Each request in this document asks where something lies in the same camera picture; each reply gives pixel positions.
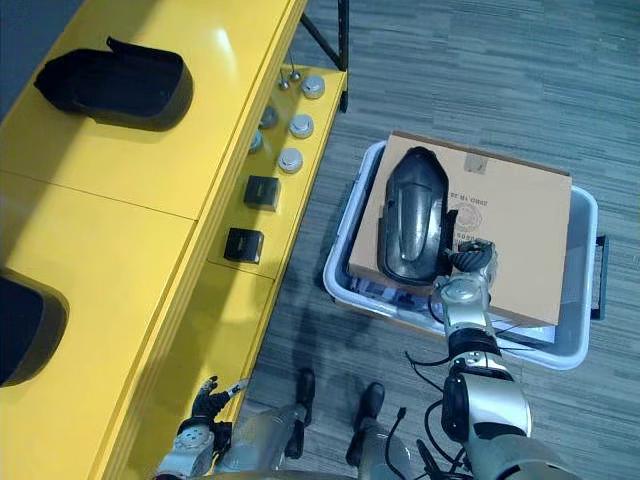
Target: gray carpet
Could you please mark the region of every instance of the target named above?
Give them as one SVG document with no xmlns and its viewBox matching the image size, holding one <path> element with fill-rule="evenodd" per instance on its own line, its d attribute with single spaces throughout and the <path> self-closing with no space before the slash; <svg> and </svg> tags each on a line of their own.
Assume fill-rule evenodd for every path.
<svg viewBox="0 0 640 480">
<path fill-rule="evenodd" d="M 607 318 L 592 325 L 587 360 L 568 372 L 509 364 L 531 401 L 534 436 L 576 473 L 640 477 L 640 5 L 351 3 L 349 111 L 334 124 L 242 417 L 290 402 L 294 372 L 312 366 L 314 423 L 304 456 L 289 466 L 355 475 L 344 462 L 350 422 L 360 392 L 379 380 L 387 388 L 383 422 L 408 407 L 398 435 L 421 473 L 415 439 L 425 437 L 422 416 L 438 392 L 402 352 L 440 358 L 444 343 L 344 310 L 321 279 L 365 149 L 397 128 L 567 169 L 595 196 L 599 232 L 612 246 Z M 307 8 L 327 36 L 336 32 L 335 7 L 310 0 Z M 296 62 L 329 66 L 303 29 L 293 53 Z M 442 367 L 427 373 L 444 380 Z"/>
</svg>

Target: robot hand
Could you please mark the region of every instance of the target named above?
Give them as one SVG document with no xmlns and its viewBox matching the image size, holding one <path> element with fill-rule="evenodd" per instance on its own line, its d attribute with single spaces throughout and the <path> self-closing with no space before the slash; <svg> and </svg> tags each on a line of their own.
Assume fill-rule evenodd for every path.
<svg viewBox="0 0 640 480">
<path fill-rule="evenodd" d="M 213 457 L 225 451 L 231 442 L 231 423 L 216 422 L 215 417 L 229 400 L 244 390 L 248 380 L 240 380 L 228 390 L 212 393 L 218 377 L 205 381 L 191 407 L 191 417 L 182 422 L 173 440 L 171 451 L 164 457 L 155 478 L 184 479 L 205 475 L 213 463 Z"/>
<path fill-rule="evenodd" d="M 213 376 L 202 384 L 191 408 L 191 417 L 205 417 L 214 420 L 227 402 L 247 387 L 248 380 L 242 379 L 227 391 L 212 394 L 218 388 L 218 377 Z"/>
</svg>

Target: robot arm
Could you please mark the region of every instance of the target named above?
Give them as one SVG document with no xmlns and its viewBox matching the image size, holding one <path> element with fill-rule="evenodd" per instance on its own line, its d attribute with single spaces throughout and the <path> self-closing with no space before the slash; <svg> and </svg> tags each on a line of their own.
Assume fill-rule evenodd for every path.
<svg viewBox="0 0 640 480">
<path fill-rule="evenodd" d="M 241 380 L 222 393 L 214 393 L 218 377 L 209 378 L 200 387 L 193 402 L 191 417 L 182 422 L 171 451 L 155 473 L 156 480 L 176 480 L 205 475 L 216 453 L 223 452 L 231 440 L 231 424 L 215 422 L 229 400 L 240 393 L 247 381 Z"/>
<path fill-rule="evenodd" d="M 504 364 L 487 313 L 497 268 L 494 245 L 467 242 L 450 259 L 460 273 L 435 282 L 451 359 L 444 431 L 465 448 L 479 480 L 577 479 L 554 452 L 530 438 L 529 402 Z"/>
</svg>

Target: white plastic bin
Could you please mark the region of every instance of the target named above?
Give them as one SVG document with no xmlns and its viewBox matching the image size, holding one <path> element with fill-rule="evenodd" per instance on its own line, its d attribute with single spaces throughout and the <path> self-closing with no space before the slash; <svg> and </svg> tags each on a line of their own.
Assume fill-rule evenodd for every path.
<svg viewBox="0 0 640 480">
<path fill-rule="evenodd" d="M 324 268 L 324 285 L 335 301 L 345 306 L 376 316 L 395 319 L 420 330 L 444 336 L 442 324 L 429 314 L 410 311 L 349 289 L 353 279 L 347 273 L 347 262 L 385 145 L 386 142 L 376 143 L 365 153 Z M 553 343 L 542 344 L 532 350 L 523 349 L 507 353 L 554 370 L 568 370 L 582 363 L 589 348 L 597 223 L 598 205 L 595 199 L 587 191 L 573 186 L 562 305 L 559 322 L 555 327 L 555 340 Z M 603 262 L 606 262 L 605 251 L 603 251 Z M 604 263 L 602 273 L 606 275 Z M 604 287 L 604 283 L 605 278 L 601 281 L 601 288 Z M 523 348 L 519 343 L 502 338 L 498 339 L 498 343 L 502 348 Z"/>
</svg>

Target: black cable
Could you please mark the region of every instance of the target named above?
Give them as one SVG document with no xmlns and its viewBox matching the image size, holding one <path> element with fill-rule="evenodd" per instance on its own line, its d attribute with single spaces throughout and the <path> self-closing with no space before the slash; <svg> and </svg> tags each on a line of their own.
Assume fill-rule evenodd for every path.
<svg viewBox="0 0 640 480">
<path fill-rule="evenodd" d="M 402 407 L 400 410 L 398 410 L 396 423 L 394 423 L 393 427 L 391 427 L 391 430 L 389 431 L 389 435 L 387 436 L 387 441 L 384 444 L 384 461 L 387 462 L 387 466 L 389 467 L 389 470 L 395 473 L 400 480 L 407 480 L 407 479 L 402 474 L 402 472 L 400 472 L 400 470 L 398 470 L 391 463 L 391 459 L 389 458 L 389 447 L 391 446 L 391 438 L 393 437 L 393 434 L 396 433 L 396 428 L 398 428 L 398 425 L 400 425 L 400 422 L 402 421 L 402 419 L 406 414 L 407 414 L 407 409 L 405 407 Z"/>
<path fill-rule="evenodd" d="M 442 320 L 442 318 L 438 317 L 433 311 L 433 305 L 431 304 L 432 299 L 433 299 L 433 293 L 429 295 L 429 298 L 427 298 L 427 308 L 429 308 L 429 313 L 431 314 L 431 316 L 436 322 L 442 323 L 444 325 L 444 321 Z"/>
<path fill-rule="evenodd" d="M 437 402 L 433 402 L 431 405 L 429 405 L 429 408 L 427 408 L 427 411 L 424 413 L 424 429 L 427 432 L 427 437 L 429 437 L 429 441 L 431 442 L 431 445 L 433 445 L 433 448 L 435 448 L 438 451 L 438 453 L 442 455 L 442 458 L 444 458 L 449 463 L 455 463 L 453 458 L 451 458 L 451 456 L 448 455 L 447 452 L 445 452 L 440 447 L 440 445 L 438 445 L 438 443 L 436 442 L 436 439 L 433 437 L 433 434 L 431 433 L 431 428 L 429 427 L 429 415 L 431 415 L 431 412 L 433 412 L 433 410 L 439 407 L 440 405 L 442 405 L 442 400 L 438 400 Z"/>
<path fill-rule="evenodd" d="M 418 375 L 422 380 L 424 380 L 425 382 L 427 382 L 429 385 L 431 385 L 433 388 L 435 388 L 436 390 L 438 390 L 440 393 L 444 393 L 444 390 L 442 390 L 442 388 L 436 384 L 433 383 L 431 380 L 429 380 L 427 377 L 425 377 L 424 375 L 422 375 L 419 371 L 418 371 L 418 367 L 415 366 L 415 364 L 411 364 L 411 368 L 413 368 L 413 371 L 416 372 L 416 375 Z"/>
<path fill-rule="evenodd" d="M 435 362 L 418 362 L 417 360 L 414 360 L 411 357 L 411 355 L 409 355 L 409 352 L 407 352 L 406 350 L 404 351 L 404 355 L 405 357 L 407 357 L 407 360 L 409 360 L 409 363 L 413 363 L 414 365 L 420 365 L 421 367 L 437 367 L 439 365 L 444 365 L 449 360 L 451 360 L 451 357 L 447 356 L 446 358 L 437 360 Z"/>
<path fill-rule="evenodd" d="M 460 459 L 462 458 L 462 456 L 464 455 L 464 447 L 462 447 L 459 451 L 458 454 L 456 455 L 456 457 L 453 459 L 453 461 L 455 462 L 453 465 L 451 465 L 451 468 L 449 469 L 449 473 L 456 473 L 456 469 L 463 465 L 462 462 L 460 462 Z"/>
</svg>

